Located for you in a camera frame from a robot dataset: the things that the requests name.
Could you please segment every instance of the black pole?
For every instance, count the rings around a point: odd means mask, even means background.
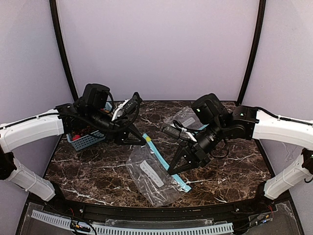
[[[246,67],[246,73],[244,76],[243,83],[241,85],[241,89],[239,92],[239,96],[237,99],[237,105],[241,105],[241,103],[244,100],[246,89],[248,87],[248,83],[250,80],[256,52],[258,50],[258,45],[260,41],[260,36],[261,36],[261,30],[262,30],[262,24],[263,24],[263,18],[264,18],[264,12],[265,12],[265,4],[266,0],[260,0],[259,3],[259,12],[258,12],[258,17],[256,21],[256,26],[255,26],[255,31],[254,31],[254,36],[253,36],[253,41],[252,41],[252,47],[251,47],[251,52],[248,60],[248,65]]]
[[[60,21],[59,21],[59,14],[58,14],[58,8],[56,0],[50,0],[50,10],[51,10],[51,16],[53,21],[53,27],[55,32],[55,37],[57,39],[58,47],[59,47],[59,53],[62,60],[63,68],[65,75],[67,77],[67,83],[70,89],[70,92],[72,93],[72,97],[74,101],[78,99],[78,93],[75,88],[74,80],[72,77],[72,73],[69,68],[68,60],[67,60],[67,54],[64,47],[63,37],[61,33],[61,27],[60,27]]]

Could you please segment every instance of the white slotted strip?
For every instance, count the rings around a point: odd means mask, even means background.
[[[60,218],[36,210],[33,210],[31,217],[62,229],[71,230],[69,226],[70,219]],[[129,229],[102,225],[92,226],[96,229],[98,235],[222,235],[234,231],[232,223],[187,229]],[[94,231],[91,230],[89,233],[80,231],[80,233],[92,235]]]

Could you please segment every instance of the white wall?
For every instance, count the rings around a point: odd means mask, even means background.
[[[313,3],[309,0],[268,0],[262,35],[245,105],[273,113],[313,119]],[[262,141],[275,173],[289,166],[300,147]],[[291,189],[305,234],[313,234],[313,184]]]
[[[53,31],[48,0],[0,1],[0,123],[72,102]],[[43,175],[57,137],[14,151]],[[15,234],[27,193],[0,181],[0,234]]]
[[[59,0],[64,41],[81,95],[88,82],[117,100],[236,100],[258,0]]]

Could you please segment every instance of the gray plastic crate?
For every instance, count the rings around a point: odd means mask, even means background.
[[[107,102],[105,109],[111,110],[111,107],[112,107],[111,104]],[[71,145],[73,145],[73,147],[75,148],[76,151],[79,151],[79,150],[82,150],[83,148],[91,146],[91,145],[98,143],[98,142],[105,139],[105,135],[101,134],[99,131],[92,132],[92,135],[102,137],[102,138],[99,139],[99,138],[92,137],[90,135],[86,135],[86,136],[79,138],[78,140],[73,141],[72,135],[67,134],[67,141]]]

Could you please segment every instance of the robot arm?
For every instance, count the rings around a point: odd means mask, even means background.
[[[168,172],[177,174],[199,166],[204,167],[208,156],[222,140],[274,140],[304,147],[302,154],[276,177],[259,185],[256,198],[274,200],[303,179],[313,175],[313,121],[281,117],[259,107],[238,106],[232,113],[214,94],[195,101],[191,108],[202,124],[207,126],[195,132],[182,126],[164,124],[161,131],[179,139],[182,131],[193,132],[193,138],[183,140],[172,159]],[[176,167],[181,158],[186,164]]]
[[[106,134],[106,140],[117,144],[144,145],[145,140],[133,125],[138,115],[141,98],[134,93],[111,114],[104,111],[110,89],[99,84],[88,84],[84,94],[74,104],[57,106],[43,114],[13,123],[0,125],[0,180],[7,180],[34,193],[44,201],[51,200],[57,185],[44,180],[19,162],[12,151],[24,144],[49,136],[68,134],[88,125]],[[136,110],[131,121],[127,117]],[[132,133],[138,140],[128,141]]]

